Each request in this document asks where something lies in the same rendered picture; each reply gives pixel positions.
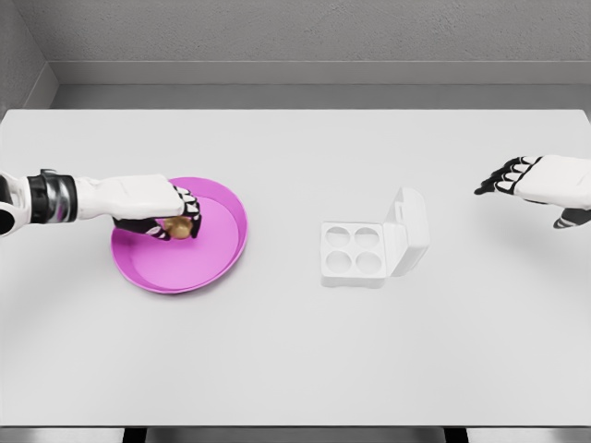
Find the brown egg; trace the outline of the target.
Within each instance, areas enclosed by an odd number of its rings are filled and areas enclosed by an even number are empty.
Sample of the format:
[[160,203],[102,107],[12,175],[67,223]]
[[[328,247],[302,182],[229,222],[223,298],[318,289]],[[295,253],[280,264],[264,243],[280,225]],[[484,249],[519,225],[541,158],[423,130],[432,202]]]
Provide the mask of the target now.
[[164,219],[163,228],[171,238],[184,240],[191,236],[193,222],[187,217],[176,216]]

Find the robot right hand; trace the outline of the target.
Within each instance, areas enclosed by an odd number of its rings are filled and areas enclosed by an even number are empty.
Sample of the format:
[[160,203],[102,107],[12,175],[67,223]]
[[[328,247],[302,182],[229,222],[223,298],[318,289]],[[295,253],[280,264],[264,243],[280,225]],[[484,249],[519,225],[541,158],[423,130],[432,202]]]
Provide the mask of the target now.
[[555,229],[591,222],[591,159],[559,155],[520,156],[492,172],[474,191],[502,193],[562,209]]

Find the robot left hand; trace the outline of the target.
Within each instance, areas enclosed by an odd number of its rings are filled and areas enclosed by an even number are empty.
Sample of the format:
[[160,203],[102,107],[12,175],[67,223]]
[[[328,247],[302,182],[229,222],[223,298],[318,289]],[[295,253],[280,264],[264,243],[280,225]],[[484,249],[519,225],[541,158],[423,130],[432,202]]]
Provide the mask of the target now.
[[111,210],[117,229],[169,241],[171,235],[158,219],[184,217],[190,220],[189,236],[198,237],[202,223],[198,199],[175,186],[161,174],[122,178],[123,202]]

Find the pink round plate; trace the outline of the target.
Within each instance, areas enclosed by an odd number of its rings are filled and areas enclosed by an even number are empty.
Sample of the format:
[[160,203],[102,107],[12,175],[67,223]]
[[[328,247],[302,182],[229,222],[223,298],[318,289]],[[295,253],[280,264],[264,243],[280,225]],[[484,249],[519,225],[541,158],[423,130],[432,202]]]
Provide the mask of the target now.
[[247,242],[247,213],[228,187],[206,178],[177,177],[172,183],[198,199],[203,222],[197,238],[156,240],[113,229],[112,256],[123,277],[154,293],[184,293],[221,278]]

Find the white egg box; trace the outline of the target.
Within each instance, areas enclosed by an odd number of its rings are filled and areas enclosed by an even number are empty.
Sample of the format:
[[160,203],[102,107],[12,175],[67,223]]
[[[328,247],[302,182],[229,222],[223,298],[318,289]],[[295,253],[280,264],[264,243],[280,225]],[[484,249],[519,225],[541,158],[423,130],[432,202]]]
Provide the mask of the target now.
[[426,203],[415,189],[402,187],[385,220],[325,221],[320,227],[320,282],[325,287],[377,289],[403,277],[430,245]]

